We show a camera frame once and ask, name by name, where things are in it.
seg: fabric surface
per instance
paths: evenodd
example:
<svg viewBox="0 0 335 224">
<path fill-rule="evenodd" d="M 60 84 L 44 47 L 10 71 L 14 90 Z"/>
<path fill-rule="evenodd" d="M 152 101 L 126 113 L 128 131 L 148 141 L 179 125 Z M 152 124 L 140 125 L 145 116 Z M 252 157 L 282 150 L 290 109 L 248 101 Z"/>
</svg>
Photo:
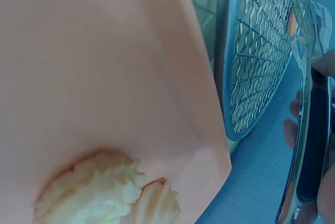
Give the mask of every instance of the fabric surface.
<svg viewBox="0 0 335 224">
<path fill-rule="evenodd" d="M 284 141 L 283 121 L 292 118 L 289 102 L 300 85 L 300 70 L 291 58 L 263 117 L 232 155 L 225 185 L 197 224 L 274 222 L 292 158 Z"/>
</svg>

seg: hand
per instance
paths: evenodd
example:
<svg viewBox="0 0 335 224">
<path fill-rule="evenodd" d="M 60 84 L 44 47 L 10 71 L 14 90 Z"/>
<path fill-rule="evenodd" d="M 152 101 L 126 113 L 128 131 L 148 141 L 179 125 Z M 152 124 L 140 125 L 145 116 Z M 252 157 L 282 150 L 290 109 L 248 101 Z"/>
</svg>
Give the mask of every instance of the hand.
<svg viewBox="0 0 335 224">
<path fill-rule="evenodd" d="M 312 61 L 313 67 L 326 76 L 335 77 L 335 49 L 327 52 L 322 58 Z M 289 110 L 291 114 L 299 118 L 299 99 L 300 91 L 297 92 L 295 99 L 291 101 Z M 332 88 L 332 102 L 335 103 L 335 86 Z M 318 192 L 317 207 L 318 214 L 326 223 L 335 223 L 335 164 L 332 165 L 332 159 L 335 161 L 335 108 L 332 107 L 332 129 L 331 151 L 329 158 L 329 168 L 324 175 Z M 293 149 L 298 134 L 298 125 L 290 119 L 284 121 L 284 138 L 287 145 Z"/>
</svg>

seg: stainless steel utensil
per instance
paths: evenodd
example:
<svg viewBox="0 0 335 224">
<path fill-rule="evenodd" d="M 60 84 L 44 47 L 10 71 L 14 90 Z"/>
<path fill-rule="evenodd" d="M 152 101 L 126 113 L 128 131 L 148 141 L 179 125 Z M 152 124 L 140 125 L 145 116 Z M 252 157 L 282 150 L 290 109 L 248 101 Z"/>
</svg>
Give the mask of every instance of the stainless steel utensil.
<svg viewBox="0 0 335 224">
<path fill-rule="evenodd" d="M 255 126 L 291 57 L 290 0 L 218 0 L 214 75 L 231 140 Z"/>
<path fill-rule="evenodd" d="M 316 198 L 328 168 L 331 134 L 330 79 L 317 72 L 311 61 L 327 52 L 332 20 L 329 11 L 313 1 L 293 1 L 292 11 L 300 33 L 291 45 L 303 82 L 299 132 L 276 223 L 310 223 L 317 217 Z"/>
</svg>

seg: finger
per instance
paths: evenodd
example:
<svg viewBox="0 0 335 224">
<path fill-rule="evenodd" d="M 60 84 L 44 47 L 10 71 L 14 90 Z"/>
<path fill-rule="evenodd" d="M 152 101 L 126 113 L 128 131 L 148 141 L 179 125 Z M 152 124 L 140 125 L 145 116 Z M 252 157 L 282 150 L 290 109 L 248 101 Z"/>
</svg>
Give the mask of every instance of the finger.
<svg viewBox="0 0 335 224">
<path fill-rule="evenodd" d="M 318 212 L 325 223 L 335 223 L 335 165 L 323 177 L 317 198 Z"/>
<path fill-rule="evenodd" d="M 320 58 L 312 59 L 312 65 L 321 74 L 335 77 L 335 49 Z"/>
<path fill-rule="evenodd" d="M 286 144 L 291 149 L 294 148 L 294 143 L 298 135 L 298 125 L 291 119 L 286 119 L 284 121 L 284 139 Z"/>
<path fill-rule="evenodd" d="M 295 117 L 296 119 L 299 119 L 299 101 L 298 100 L 292 100 L 289 104 L 289 112 Z"/>
</svg>

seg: wire rack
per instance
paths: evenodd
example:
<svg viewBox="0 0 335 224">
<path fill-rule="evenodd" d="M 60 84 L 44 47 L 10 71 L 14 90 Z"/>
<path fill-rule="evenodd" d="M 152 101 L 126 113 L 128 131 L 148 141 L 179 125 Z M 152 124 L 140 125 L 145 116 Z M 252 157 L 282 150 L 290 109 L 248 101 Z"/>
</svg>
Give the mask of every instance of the wire rack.
<svg viewBox="0 0 335 224">
<path fill-rule="evenodd" d="M 193 0 L 231 140 L 252 130 L 286 70 L 290 1 Z"/>
<path fill-rule="evenodd" d="M 230 85 L 223 91 L 229 97 L 222 102 L 229 111 L 225 124 L 232 140 L 250 132 L 286 70 L 292 55 L 287 33 L 289 5 L 290 0 L 239 0 L 233 58 L 227 62 Z"/>
</svg>

